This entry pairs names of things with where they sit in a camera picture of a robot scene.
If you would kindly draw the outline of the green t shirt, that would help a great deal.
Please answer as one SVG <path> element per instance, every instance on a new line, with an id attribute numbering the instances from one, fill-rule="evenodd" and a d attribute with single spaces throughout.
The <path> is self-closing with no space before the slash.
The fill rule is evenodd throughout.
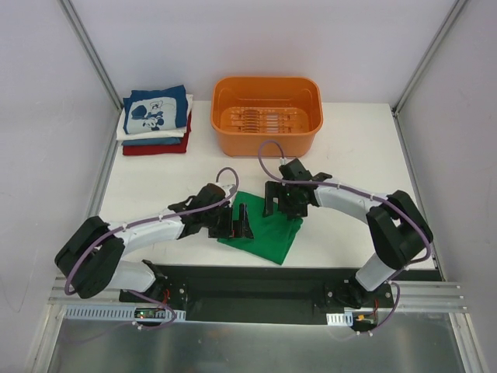
<path id="1" fill-rule="evenodd" d="M 254 239 L 218 239 L 221 244 L 253 254 L 257 257 L 281 265 L 290 251 L 295 237 L 303 224 L 302 218 L 288 220 L 279 211 L 264 218 L 264 199 L 251 193 L 238 192 L 235 208 L 245 204 L 249 225 Z"/>

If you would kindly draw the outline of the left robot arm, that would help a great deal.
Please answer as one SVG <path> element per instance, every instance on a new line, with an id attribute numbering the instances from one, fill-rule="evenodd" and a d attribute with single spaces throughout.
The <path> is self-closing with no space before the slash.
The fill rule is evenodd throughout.
<path id="1" fill-rule="evenodd" d="M 82 299 L 119 289 L 146 302 L 161 302 L 168 291 L 165 275 L 150 260 L 124 257 L 156 243 L 176 241 L 207 230 L 211 239 L 253 239 L 246 204 L 236 205 L 235 185 L 208 183 L 196 195 L 161 213 L 131 223 L 87 218 L 54 258 L 66 277 L 65 293 Z"/>

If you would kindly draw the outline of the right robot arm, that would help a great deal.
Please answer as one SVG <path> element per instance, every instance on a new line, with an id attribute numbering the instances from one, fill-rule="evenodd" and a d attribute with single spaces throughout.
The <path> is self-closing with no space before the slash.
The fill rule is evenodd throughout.
<path id="1" fill-rule="evenodd" d="M 431 256 L 433 232 L 413 199 L 403 190 L 375 194 L 318 173 L 309 180 L 274 180 L 265 183 L 263 217 L 274 211 L 290 220 L 308 215 L 308 206 L 342 212 L 367 225 L 374 253 L 346 282 L 332 290 L 342 306 L 359 309 L 377 297 L 377 289 L 393 279 L 423 250 Z"/>

